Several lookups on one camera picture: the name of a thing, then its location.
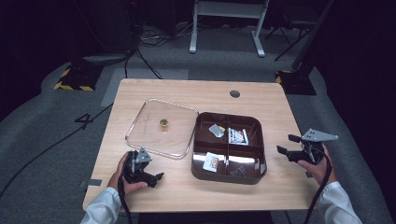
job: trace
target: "silver metal part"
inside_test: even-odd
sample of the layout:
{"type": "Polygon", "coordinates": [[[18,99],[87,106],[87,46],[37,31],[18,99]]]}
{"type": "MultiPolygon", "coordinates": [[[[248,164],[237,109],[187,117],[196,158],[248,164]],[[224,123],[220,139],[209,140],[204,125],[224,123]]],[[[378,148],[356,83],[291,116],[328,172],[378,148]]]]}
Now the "silver metal part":
{"type": "Polygon", "coordinates": [[[320,132],[320,131],[309,129],[301,137],[301,139],[303,139],[305,141],[311,141],[311,142],[324,142],[324,141],[338,140],[338,135],[329,134],[329,133],[323,133],[323,132],[320,132]]]}
{"type": "Polygon", "coordinates": [[[139,154],[137,154],[136,157],[136,163],[142,163],[146,161],[152,161],[152,158],[147,153],[147,151],[143,147],[141,147],[139,150],[139,154]]]}

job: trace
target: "brown plastic tray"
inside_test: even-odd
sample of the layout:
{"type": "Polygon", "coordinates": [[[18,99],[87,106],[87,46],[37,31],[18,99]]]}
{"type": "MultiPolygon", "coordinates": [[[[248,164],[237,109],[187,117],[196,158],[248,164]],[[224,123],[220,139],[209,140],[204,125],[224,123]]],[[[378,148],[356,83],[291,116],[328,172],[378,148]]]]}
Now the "brown plastic tray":
{"type": "Polygon", "coordinates": [[[230,182],[238,184],[257,184],[267,171],[262,126],[252,117],[236,115],[202,113],[195,123],[195,135],[191,171],[204,180],[230,182]],[[226,131],[222,137],[216,137],[209,128],[217,124],[226,131]],[[237,131],[246,130],[248,144],[236,145],[229,143],[229,128],[237,131]],[[206,153],[219,155],[216,172],[204,169],[206,153]]]}

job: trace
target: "right hand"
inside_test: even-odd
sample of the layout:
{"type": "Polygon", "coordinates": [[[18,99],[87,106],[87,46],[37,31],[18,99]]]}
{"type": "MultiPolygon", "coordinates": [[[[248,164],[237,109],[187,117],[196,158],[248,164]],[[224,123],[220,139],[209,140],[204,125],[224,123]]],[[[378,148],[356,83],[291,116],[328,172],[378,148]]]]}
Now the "right hand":
{"type": "MultiPolygon", "coordinates": [[[[324,145],[323,145],[323,148],[324,148],[324,153],[327,155],[327,157],[329,157],[330,163],[332,164],[332,158],[330,158],[329,151],[327,150],[326,146],[324,146],[324,145]]],[[[297,161],[297,164],[299,164],[301,167],[305,168],[305,170],[307,172],[311,173],[319,185],[322,184],[323,178],[326,175],[326,168],[327,168],[327,161],[325,158],[323,158],[316,165],[311,164],[307,161],[297,161]]],[[[327,184],[330,184],[335,181],[337,181],[337,178],[335,177],[334,169],[332,169],[332,172],[330,173],[329,181],[327,182],[327,184]]]]}

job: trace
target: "small brass object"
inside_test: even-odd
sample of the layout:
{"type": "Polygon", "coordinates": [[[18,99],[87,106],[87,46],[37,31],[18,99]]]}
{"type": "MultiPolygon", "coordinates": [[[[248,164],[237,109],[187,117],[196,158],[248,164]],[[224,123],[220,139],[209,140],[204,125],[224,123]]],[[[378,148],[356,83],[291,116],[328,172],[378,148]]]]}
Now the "small brass object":
{"type": "Polygon", "coordinates": [[[161,126],[166,127],[166,125],[168,125],[168,120],[162,119],[162,120],[160,120],[160,124],[161,124],[161,126]]]}

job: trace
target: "transparent container lid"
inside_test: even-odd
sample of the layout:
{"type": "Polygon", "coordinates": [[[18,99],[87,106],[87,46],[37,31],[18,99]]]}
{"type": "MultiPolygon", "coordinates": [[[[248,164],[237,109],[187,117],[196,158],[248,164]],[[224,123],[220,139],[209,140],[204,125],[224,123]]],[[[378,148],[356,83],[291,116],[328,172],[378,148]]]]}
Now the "transparent container lid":
{"type": "Polygon", "coordinates": [[[148,99],[125,135],[126,144],[180,160],[189,151],[198,114],[193,107],[148,99]]]}

